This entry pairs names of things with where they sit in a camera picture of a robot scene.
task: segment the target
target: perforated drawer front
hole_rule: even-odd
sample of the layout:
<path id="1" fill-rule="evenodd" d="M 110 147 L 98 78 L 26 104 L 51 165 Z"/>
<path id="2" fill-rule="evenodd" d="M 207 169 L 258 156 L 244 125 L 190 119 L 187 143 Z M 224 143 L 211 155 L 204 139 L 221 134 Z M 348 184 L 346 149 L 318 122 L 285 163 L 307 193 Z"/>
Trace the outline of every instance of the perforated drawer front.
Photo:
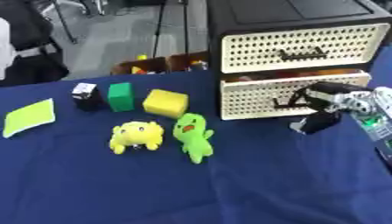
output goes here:
<path id="1" fill-rule="evenodd" d="M 365 87 L 371 80 L 368 73 L 322 75 L 280 80 L 259 80 L 220 84 L 221 118 L 223 120 L 276 116 L 299 116 L 313 113 L 303 108 L 275 109 L 273 99 L 285 105 L 294 92 L 318 81 L 349 83 Z"/>
<path id="2" fill-rule="evenodd" d="M 390 24 L 230 35 L 222 39 L 224 74 L 369 62 Z"/>

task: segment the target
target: block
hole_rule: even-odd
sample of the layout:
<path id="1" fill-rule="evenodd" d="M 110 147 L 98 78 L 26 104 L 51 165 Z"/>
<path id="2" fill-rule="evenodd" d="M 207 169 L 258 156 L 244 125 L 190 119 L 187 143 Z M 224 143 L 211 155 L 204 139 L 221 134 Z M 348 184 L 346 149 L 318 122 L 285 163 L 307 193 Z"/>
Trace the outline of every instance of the block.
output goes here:
<path id="1" fill-rule="evenodd" d="M 135 106 L 132 85 L 128 82 L 110 85 L 108 104 L 114 112 L 133 110 Z"/>
<path id="2" fill-rule="evenodd" d="M 147 113 L 177 119 L 188 109 L 188 102 L 187 94 L 153 89 L 143 102 L 143 107 Z"/>
<path id="3" fill-rule="evenodd" d="M 79 83 L 72 91 L 72 98 L 78 109 L 96 111 L 105 105 L 95 84 Z"/>

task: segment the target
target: plush toy mouth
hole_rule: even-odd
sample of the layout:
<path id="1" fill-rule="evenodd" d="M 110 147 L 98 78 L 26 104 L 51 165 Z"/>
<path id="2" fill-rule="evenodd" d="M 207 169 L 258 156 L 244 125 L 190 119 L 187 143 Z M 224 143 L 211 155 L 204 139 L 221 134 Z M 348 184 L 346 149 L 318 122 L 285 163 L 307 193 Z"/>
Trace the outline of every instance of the plush toy mouth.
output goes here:
<path id="1" fill-rule="evenodd" d="M 183 132 L 183 133 L 186 133 L 186 132 L 188 132 L 188 131 L 190 131 L 190 130 L 194 130 L 194 126 L 193 126 L 193 125 L 185 126 L 185 127 L 182 129 L 182 132 Z"/>

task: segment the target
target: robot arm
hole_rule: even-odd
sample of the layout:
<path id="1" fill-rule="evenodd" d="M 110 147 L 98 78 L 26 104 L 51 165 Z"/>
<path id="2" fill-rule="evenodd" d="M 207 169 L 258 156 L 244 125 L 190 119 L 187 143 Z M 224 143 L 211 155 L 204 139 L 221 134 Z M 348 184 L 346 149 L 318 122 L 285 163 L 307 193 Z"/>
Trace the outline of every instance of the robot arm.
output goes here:
<path id="1" fill-rule="evenodd" d="M 368 101 L 371 94 L 369 88 L 324 81 L 299 89 L 290 98 L 288 106 L 299 106 L 298 101 L 304 99 L 306 106 L 317 113 L 292 123 L 291 128 L 309 135 L 339 123 L 343 111 L 372 114 L 375 108 Z"/>
<path id="2" fill-rule="evenodd" d="M 392 89 L 369 89 L 348 84 L 318 82 L 299 89 L 290 99 L 296 107 L 304 99 L 306 105 L 317 112 L 290 128 L 310 135 L 332 127 L 348 113 L 374 141 L 378 154 L 392 171 Z"/>

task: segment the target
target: floor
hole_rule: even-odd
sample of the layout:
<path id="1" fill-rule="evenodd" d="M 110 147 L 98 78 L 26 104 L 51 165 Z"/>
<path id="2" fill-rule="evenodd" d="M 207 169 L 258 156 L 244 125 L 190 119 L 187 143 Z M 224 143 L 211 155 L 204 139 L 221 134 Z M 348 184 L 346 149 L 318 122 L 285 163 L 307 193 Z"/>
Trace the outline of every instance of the floor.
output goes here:
<path id="1" fill-rule="evenodd" d="M 159 7 L 123 8 L 122 1 L 109 1 L 106 16 L 96 15 L 94 11 L 93 17 L 86 17 L 78 8 L 61 6 L 72 34 L 79 41 L 76 45 L 68 41 L 55 11 L 47 15 L 55 24 L 53 36 L 64 48 L 65 63 L 71 70 L 66 80 L 106 76 L 115 64 L 135 60 L 139 54 L 151 57 Z M 189 3 L 190 52 L 207 49 L 205 1 Z M 157 56 L 185 50 L 183 8 L 178 0 L 169 0 L 159 41 Z"/>

